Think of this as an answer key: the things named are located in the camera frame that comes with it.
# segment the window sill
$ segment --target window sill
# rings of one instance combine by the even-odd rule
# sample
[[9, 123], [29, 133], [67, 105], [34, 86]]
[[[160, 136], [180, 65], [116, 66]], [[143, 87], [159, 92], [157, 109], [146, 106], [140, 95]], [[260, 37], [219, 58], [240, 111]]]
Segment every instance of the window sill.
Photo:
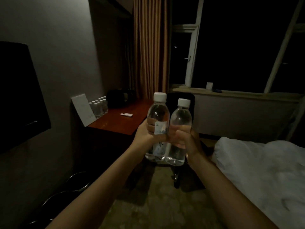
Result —
[[246, 98], [246, 99], [256, 99], [256, 100], [272, 100], [272, 101], [282, 101], [282, 102], [293, 102], [298, 103], [300, 99], [304, 96], [302, 94], [296, 93], [253, 93], [253, 92], [236, 92], [236, 91], [222, 91], [222, 93], [212, 92], [205, 88], [188, 88], [183, 85], [172, 84], [170, 87], [170, 92], [189, 92], [193, 94], [201, 94], [208, 96], [222, 96], [222, 97], [234, 97], [234, 98]]

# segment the chair backrest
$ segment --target chair backrest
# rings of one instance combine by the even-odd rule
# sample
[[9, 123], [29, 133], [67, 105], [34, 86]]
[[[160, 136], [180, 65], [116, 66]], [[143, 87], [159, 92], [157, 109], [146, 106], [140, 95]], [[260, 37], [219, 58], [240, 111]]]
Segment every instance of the chair backrest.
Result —
[[170, 115], [177, 109], [178, 99], [188, 99], [191, 101], [189, 111], [192, 115], [192, 120], [194, 120], [194, 107], [195, 107], [195, 96], [192, 93], [187, 92], [170, 92], [167, 94], [166, 106], [170, 111]]

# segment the white blanket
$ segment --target white blanket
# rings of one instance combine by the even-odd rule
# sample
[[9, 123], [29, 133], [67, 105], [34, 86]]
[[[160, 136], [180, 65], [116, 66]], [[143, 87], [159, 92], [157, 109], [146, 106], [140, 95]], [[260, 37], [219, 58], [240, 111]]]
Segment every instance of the white blanket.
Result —
[[280, 229], [305, 228], [305, 149], [221, 138], [212, 160]]

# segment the person's left arm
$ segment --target person's left arm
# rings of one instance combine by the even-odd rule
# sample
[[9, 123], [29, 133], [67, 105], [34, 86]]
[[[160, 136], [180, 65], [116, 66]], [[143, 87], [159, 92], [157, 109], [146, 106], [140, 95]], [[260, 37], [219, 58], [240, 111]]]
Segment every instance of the person's left arm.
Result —
[[131, 146], [81, 195], [69, 204], [47, 229], [98, 228], [105, 218], [127, 177], [141, 162], [145, 153], [166, 135], [152, 135], [145, 120], [135, 134]]

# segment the window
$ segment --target window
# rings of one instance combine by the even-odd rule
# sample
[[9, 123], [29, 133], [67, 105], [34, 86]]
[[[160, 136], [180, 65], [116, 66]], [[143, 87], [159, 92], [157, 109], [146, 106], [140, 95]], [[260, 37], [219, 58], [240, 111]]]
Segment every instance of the window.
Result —
[[170, 84], [206, 88], [213, 82], [214, 89], [228, 91], [304, 93], [301, 1], [196, 1], [173, 0]]

